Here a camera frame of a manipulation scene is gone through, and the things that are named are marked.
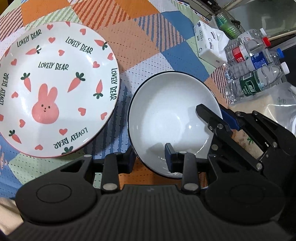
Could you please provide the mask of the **white bowl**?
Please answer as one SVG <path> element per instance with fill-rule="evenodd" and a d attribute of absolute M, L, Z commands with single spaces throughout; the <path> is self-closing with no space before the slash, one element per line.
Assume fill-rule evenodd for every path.
<path fill-rule="evenodd" d="M 140 85 L 128 108 L 127 126 L 130 144 L 147 168 L 166 178 L 182 177 L 168 170 L 166 143 L 177 152 L 206 158 L 213 133 L 196 113 L 199 104 L 222 116 L 214 94 L 192 75 L 166 71 Z"/>

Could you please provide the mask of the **pink bunny plate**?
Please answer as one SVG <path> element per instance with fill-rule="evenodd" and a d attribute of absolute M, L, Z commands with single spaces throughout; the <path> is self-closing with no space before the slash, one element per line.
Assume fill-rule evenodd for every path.
<path fill-rule="evenodd" d="M 35 27 L 1 58 L 1 135 L 38 158 L 70 154 L 107 124 L 118 99 L 119 68 L 109 43 L 89 27 Z"/>

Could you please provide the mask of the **green label water bottle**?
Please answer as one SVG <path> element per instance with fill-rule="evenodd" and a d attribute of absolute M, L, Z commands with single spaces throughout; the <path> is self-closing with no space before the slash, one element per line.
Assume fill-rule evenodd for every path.
<path fill-rule="evenodd" d="M 286 62 L 266 65 L 236 80 L 231 80 L 225 86 L 225 94 L 231 102 L 236 102 L 277 85 L 281 78 L 289 73 Z"/>

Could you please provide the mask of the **rice bag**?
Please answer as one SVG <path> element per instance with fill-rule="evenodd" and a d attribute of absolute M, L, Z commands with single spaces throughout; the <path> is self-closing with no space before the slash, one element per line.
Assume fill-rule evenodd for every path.
<path fill-rule="evenodd" d="M 234 112 L 258 111 L 295 134 L 295 86 L 288 82 L 246 97 L 229 105 L 229 108 Z"/>

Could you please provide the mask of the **red cap water bottle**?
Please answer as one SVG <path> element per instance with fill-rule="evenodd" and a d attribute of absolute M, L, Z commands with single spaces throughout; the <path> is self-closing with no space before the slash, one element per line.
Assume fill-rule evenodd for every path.
<path fill-rule="evenodd" d="M 236 65 L 237 63 L 246 61 L 250 57 L 262 52 L 265 48 L 270 47 L 271 42 L 267 37 L 262 39 L 252 39 L 244 43 L 238 44 L 237 46 L 227 47 L 225 54 L 227 63 L 230 66 Z"/>

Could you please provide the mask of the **blue label water bottle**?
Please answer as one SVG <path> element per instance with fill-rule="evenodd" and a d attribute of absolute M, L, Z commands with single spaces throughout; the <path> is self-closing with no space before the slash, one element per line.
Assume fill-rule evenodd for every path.
<path fill-rule="evenodd" d="M 227 67 L 225 71 L 226 79 L 228 81 L 238 79 L 266 65 L 279 65 L 282 58 L 284 58 L 284 53 L 280 48 L 277 48 L 275 51 L 264 49 L 243 62 Z"/>

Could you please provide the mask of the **tissue pack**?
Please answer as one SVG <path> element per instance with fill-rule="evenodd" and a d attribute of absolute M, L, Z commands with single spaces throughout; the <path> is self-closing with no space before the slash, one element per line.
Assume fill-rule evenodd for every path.
<path fill-rule="evenodd" d="M 219 29 L 215 29 L 198 21 L 194 26 L 198 56 L 218 68 L 227 63 L 225 48 L 229 38 Z"/>

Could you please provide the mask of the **clear white cap bottle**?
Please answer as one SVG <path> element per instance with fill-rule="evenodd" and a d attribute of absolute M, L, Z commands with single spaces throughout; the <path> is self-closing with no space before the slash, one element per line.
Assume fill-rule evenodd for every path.
<path fill-rule="evenodd" d="M 262 39 L 263 37 L 266 37 L 267 34 L 264 30 L 264 28 L 257 29 L 250 29 L 244 33 L 241 33 L 238 38 L 241 40 L 242 43 L 245 43 L 249 40 L 253 39 Z"/>

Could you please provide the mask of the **green basket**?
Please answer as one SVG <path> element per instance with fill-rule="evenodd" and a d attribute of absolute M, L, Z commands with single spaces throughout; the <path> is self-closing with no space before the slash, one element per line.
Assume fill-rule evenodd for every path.
<path fill-rule="evenodd" d="M 215 21 L 219 30 L 222 30 L 229 39 L 236 39 L 241 33 L 245 32 L 241 22 L 234 19 L 223 9 L 215 15 Z"/>

